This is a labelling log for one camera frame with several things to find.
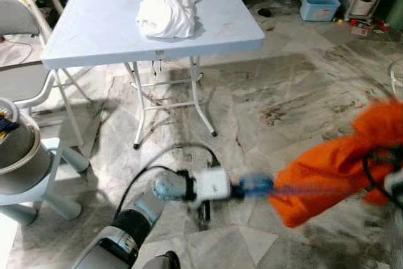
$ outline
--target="table leg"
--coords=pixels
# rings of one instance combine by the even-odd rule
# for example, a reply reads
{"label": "table leg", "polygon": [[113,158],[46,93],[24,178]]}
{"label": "table leg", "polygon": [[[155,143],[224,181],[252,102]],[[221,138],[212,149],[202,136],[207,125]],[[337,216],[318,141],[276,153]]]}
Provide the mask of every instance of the table leg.
{"label": "table leg", "polygon": [[37,218],[37,210],[20,204],[0,206],[0,212],[22,226],[31,224]]}
{"label": "table leg", "polygon": [[77,90],[82,94],[82,96],[87,99],[88,101],[92,101],[89,96],[87,96],[87,94],[82,90],[82,88],[80,87],[80,85],[78,85],[77,81],[73,78],[73,76],[71,76],[71,74],[69,72],[67,72],[66,69],[62,69],[62,71],[64,72],[64,74],[70,79],[72,85],[74,85]]}
{"label": "table leg", "polygon": [[196,107],[196,110],[197,110],[200,118],[203,120],[203,122],[207,126],[208,130],[212,133],[213,137],[216,137],[217,133],[215,132],[214,128],[208,121],[205,114],[202,112],[202,109],[200,108],[200,105],[199,105],[199,99],[198,99],[198,93],[197,93],[197,83],[196,83],[198,71],[199,71],[199,64],[200,64],[200,56],[196,57],[196,61],[193,59],[193,57],[190,57],[190,78],[191,78],[191,88],[193,91],[193,101],[195,102],[195,107]]}
{"label": "table leg", "polygon": [[140,82],[140,75],[139,75],[139,70],[137,69],[137,62],[133,62],[133,70],[130,68],[129,63],[125,63],[125,67],[127,72],[130,74],[130,77],[132,80],[134,80],[134,83],[136,84],[137,87],[137,96],[139,97],[140,101],[140,109],[141,109],[141,116],[140,116],[140,123],[139,127],[137,129],[136,133],[136,138],[134,139],[134,149],[139,149],[140,147],[140,135],[143,130],[144,126],[144,120],[145,120],[145,106],[144,106],[144,99],[143,99],[143,91],[141,89],[141,82]]}
{"label": "table leg", "polygon": [[81,137],[80,128],[78,127],[77,120],[70,107],[69,100],[67,99],[67,96],[65,95],[63,85],[62,85],[62,82],[60,81],[60,77],[59,77],[59,74],[57,73],[57,70],[53,70],[53,75],[56,80],[56,84],[59,87],[60,94],[62,95],[62,99],[64,101],[64,106],[65,106],[65,109],[67,110],[67,114],[69,115],[70,122],[71,122],[71,125],[73,126],[74,133],[76,134],[78,144],[80,146],[83,146],[84,141],[82,140],[82,137]]}

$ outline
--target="marble floor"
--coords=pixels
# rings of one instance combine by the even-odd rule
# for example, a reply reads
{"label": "marble floor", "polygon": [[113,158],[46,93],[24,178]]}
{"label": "marble floor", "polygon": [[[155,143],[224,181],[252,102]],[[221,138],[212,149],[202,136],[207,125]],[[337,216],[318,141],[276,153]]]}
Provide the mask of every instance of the marble floor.
{"label": "marble floor", "polygon": [[[144,141],[132,149],[139,123],[139,102],[121,64],[72,69],[93,102],[68,88],[84,134],[81,152],[92,167],[78,174],[66,164],[55,188],[82,205],[67,222],[44,203],[37,220],[12,235],[6,268],[68,268],[80,251],[112,220],[131,177],[163,148],[177,142],[210,146],[236,180],[250,172],[276,177],[298,155],[345,127],[363,101],[390,91],[387,68],[403,56],[402,35],[391,31],[367,37],[348,25],[303,22],[295,6],[282,0],[246,0],[266,34],[263,48],[201,59],[202,108],[219,133],[214,138],[194,108],[147,112]],[[270,8],[273,17],[257,15]],[[153,79],[150,62],[140,62],[144,82],[180,79],[188,61],[162,61]],[[187,101],[188,84],[146,89],[153,104]],[[75,145],[60,97],[33,112],[45,137],[59,136]],[[208,156],[185,149],[160,164],[192,171],[206,167]],[[140,192],[153,173],[132,190]],[[389,268],[384,227],[389,210],[363,204],[353,196],[306,224],[289,229],[265,200],[215,202],[212,221],[200,224],[194,211],[171,202],[140,250],[134,268],[174,250],[185,269],[201,268]]]}

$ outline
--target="table top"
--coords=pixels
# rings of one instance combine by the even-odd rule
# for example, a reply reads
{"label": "table top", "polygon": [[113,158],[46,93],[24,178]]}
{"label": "table top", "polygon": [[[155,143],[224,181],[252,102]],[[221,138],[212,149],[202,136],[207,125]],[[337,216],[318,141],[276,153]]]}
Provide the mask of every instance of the table top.
{"label": "table top", "polygon": [[69,0],[42,54],[47,69],[258,49],[264,33],[242,0],[198,0],[195,36],[147,38],[142,0]]}

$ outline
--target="light blue stool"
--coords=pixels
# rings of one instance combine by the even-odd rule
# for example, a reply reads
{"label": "light blue stool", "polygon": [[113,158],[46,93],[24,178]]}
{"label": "light blue stool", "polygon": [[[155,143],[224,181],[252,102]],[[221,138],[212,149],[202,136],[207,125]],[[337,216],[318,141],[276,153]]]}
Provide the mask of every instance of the light blue stool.
{"label": "light blue stool", "polygon": [[48,174],[38,184],[23,193],[0,195],[0,212],[24,226],[36,219],[37,211],[19,203],[43,200],[66,220],[73,220],[81,213],[80,204],[54,191],[54,181],[61,158],[79,173],[88,168],[88,159],[65,146],[59,138],[44,139],[41,142],[44,148],[52,153]]}

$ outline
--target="blue plastic basket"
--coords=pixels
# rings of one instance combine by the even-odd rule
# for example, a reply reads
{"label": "blue plastic basket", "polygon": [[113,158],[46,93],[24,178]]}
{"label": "blue plastic basket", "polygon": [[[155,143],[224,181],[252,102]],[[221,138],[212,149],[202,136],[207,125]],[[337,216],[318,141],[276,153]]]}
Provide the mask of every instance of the blue plastic basket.
{"label": "blue plastic basket", "polygon": [[338,7],[339,0],[304,0],[300,14],[305,21],[331,21]]}

